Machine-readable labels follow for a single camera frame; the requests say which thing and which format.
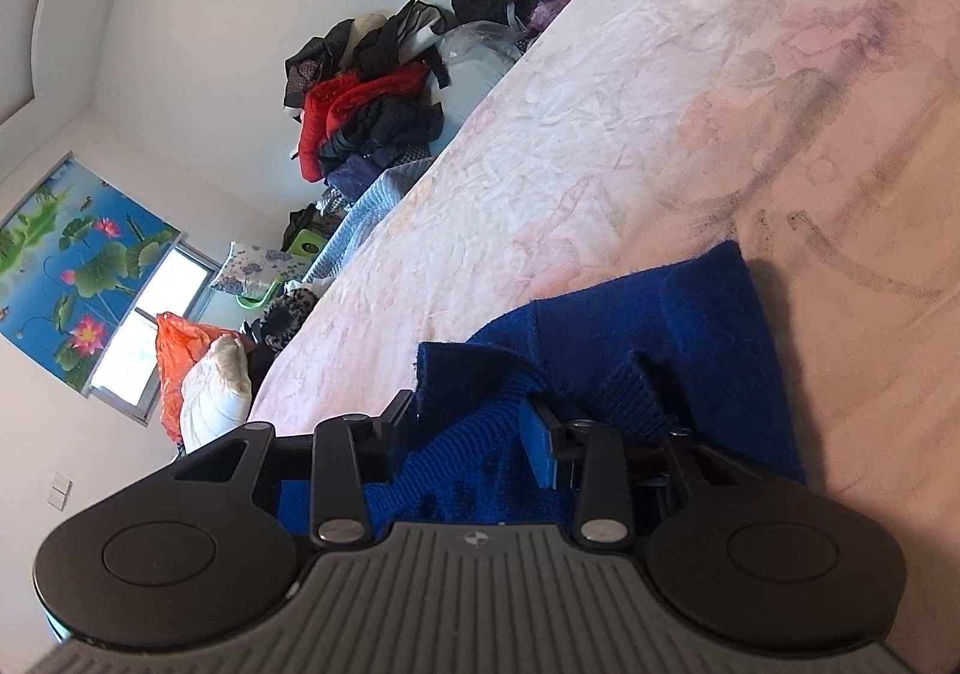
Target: window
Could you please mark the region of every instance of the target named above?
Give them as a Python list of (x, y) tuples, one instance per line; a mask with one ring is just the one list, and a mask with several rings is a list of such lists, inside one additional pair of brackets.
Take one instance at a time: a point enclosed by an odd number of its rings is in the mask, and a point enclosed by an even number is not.
[(209, 300), (214, 268), (193, 249), (174, 247), (110, 339), (90, 379), (90, 392), (144, 425), (160, 389), (157, 314), (196, 319)]

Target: pile of clothes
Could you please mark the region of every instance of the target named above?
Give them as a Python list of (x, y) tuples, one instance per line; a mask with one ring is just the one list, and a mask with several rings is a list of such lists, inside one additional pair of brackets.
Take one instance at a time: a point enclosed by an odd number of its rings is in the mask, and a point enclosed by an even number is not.
[[(458, 31), (490, 23), (502, 32), (484, 30), (484, 47), (491, 38), (502, 40), (505, 47), (498, 51), (509, 69), (568, 2), (452, 0), (450, 14), (410, 0), (390, 19), (366, 14), (339, 22), (323, 38), (311, 38), (285, 64), (283, 102), (288, 115), (301, 122), (294, 157), (302, 177), (325, 179), (342, 205), (351, 206), (387, 169), (429, 158), (428, 144), (452, 137), (445, 130), (443, 106), (430, 97), (451, 86), (445, 41), (452, 38), (461, 53), (464, 33)], [(485, 92), (491, 88), (490, 80), (481, 85)], [(467, 94), (466, 105), (482, 100), (476, 91)], [(458, 127), (463, 118), (460, 110), (454, 120)]]

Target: white pillow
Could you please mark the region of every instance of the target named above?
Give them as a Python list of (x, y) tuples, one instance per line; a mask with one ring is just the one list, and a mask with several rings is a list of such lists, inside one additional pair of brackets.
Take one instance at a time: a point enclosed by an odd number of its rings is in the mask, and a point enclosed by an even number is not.
[(181, 434), (187, 452), (246, 423), (253, 396), (243, 344), (234, 336), (218, 338), (186, 374), (181, 390)]

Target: light switch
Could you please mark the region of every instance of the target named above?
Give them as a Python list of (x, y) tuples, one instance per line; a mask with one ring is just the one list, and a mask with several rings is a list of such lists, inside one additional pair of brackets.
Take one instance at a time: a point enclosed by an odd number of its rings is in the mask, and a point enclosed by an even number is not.
[(73, 487), (73, 482), (67, 479), (62, 473), (58, 473), (54, 477), (54, 490), (57, 492), (62, 492), (64, 495), (67, 495), (71, 487)]
[(54, 486), (50, 488), (50, 495), (47, 495), (47, 503), (59, 511), (66, 508), (66, 500), (70, 495), (70, 489), (73, 482), (67, 479), (63, 474), (58, 473), (54, 477)]

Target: floral pillow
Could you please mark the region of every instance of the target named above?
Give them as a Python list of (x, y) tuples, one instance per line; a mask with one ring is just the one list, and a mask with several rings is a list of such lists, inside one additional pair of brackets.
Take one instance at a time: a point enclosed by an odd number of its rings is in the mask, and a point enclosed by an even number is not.
[(277, 279), (299, 281), (310, 267), (307, 257), (280, 252), (279, 249), (230, 244), (230, 256), (210, 286), (229, 295), (240, 295), (260, 300)]

